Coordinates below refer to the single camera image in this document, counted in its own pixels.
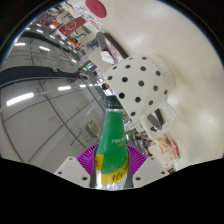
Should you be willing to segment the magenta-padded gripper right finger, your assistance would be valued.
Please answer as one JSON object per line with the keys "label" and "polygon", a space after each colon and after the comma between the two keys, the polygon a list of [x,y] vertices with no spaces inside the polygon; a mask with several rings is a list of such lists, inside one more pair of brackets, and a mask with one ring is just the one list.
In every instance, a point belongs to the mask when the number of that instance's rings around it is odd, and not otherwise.
{"label": "magenta-padded gripper right finger", "polygon": [[127,148],[129,151],[128,187],[140,188],[169,175],[154,156],[147,157],[139,149],[130,145]]}

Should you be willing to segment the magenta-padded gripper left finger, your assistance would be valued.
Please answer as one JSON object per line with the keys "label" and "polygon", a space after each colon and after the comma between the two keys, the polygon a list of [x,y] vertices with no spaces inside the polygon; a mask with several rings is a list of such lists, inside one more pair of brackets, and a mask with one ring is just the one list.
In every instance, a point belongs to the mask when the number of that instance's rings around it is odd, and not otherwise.
{"label": "magenta-padded gripper left finger", "polygon": [[91,187],[94,171],[94,152],[97,144],[85,149],[78,156],[69,156],[55,171],[55,175],[84,188]]}

